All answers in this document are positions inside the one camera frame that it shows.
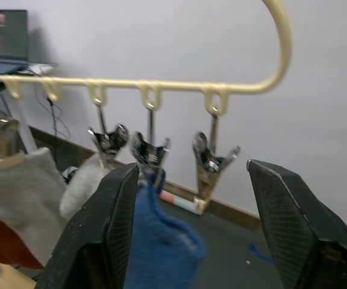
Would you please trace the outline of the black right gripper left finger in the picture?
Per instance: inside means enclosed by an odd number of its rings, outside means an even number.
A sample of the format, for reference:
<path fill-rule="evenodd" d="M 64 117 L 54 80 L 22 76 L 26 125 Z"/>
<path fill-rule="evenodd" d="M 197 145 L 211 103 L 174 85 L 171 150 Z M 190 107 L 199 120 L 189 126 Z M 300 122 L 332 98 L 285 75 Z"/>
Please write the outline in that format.
<path fill-rule="evenodd" d="M 122 288 L 133 232 L 139 167 L 102 178 L 68 221 L 36 288 Z"/>

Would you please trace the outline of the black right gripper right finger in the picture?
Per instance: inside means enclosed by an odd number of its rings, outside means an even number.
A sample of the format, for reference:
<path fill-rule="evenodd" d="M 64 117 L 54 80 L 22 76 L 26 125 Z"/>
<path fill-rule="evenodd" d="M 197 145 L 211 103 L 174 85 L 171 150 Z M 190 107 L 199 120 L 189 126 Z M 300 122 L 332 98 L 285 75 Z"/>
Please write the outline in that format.
<path fill-rule="evenodd" d="M 347 225 L 295 172 L 259 160 L 246 169 L 284 288 L 347 288 Z"/>

